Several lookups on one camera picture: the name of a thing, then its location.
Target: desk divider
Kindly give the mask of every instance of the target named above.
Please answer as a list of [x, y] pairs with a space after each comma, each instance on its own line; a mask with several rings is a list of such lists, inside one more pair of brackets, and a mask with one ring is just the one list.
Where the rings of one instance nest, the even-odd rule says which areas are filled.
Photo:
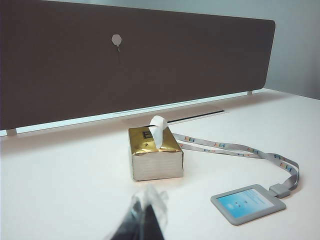
[[0, 4], [1, 130], [266, 82], [272, 20], [42, 0]]

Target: id card holder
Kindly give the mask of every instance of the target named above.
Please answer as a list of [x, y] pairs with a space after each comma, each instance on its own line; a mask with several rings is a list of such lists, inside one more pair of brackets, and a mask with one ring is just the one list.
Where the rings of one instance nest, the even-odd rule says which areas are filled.
[[281, 200], [271, 196], [258, 184], [214, 195], [210, 200], [233, 225], [244, 224], [286, 208]]

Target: gray badge holder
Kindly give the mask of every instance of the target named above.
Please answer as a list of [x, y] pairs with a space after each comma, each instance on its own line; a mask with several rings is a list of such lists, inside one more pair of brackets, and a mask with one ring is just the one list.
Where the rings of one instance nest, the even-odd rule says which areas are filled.
[[[265, 197], [267, 200], [269, 200], [273, 206], [268, 207], [263, 210], [259, 210], [241, 217], [234, 217], [232, 214], [220, 203], [218, 200], [219, 198], [229, 196], [232, 194], [240, 193], [246, 190], [255, 189], [257, 190], [263, 197]], [[214, 195], [211, 197], [211, 202], [215, 205], [215, 207], [225, 216], [225, 218], [233, 225], [240, 225], [247, 223], [251, 220], [261, 218], [263, 216], [278, 212], [280, 210], [283, 210], [286, 208], [286, 205], [276, 198], [275, 196], [270, 195], [270, 192], [268, 192], [264, 187], [258, 184], [242, 187], [236, 190], [228, 191], [225, 193], [221, 193], [218, 195]]]

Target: white tissue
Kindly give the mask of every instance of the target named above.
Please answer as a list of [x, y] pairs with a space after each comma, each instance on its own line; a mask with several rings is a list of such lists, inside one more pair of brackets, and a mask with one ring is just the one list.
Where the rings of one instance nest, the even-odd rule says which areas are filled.
[[156, 149], [161, 148], [163, 142], [163, 130], [168, 127], [167, 120], [164, 119], [162, 116], [154, 116], [151, 119], [149, 130], [152, 134], [154, 139]]

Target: desk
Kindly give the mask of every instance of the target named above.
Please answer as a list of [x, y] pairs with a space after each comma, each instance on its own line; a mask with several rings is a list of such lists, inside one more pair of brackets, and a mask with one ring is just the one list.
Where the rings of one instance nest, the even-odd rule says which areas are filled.
[[210, 104], [228, 112], [172, 124], [171, 131], [298, 162], [300, 184], [283, 199], [285, 210], [233, 226], [210, 202], [289, 176], [264, 159], [185, 150], [184, 177], [133, 181], [128, 116], [1, 137], [2, 239], [107, 239], [132, 194], [150, 183], [169, 196], [166, 240], [319, 239], [320, 101], [266, 90]]

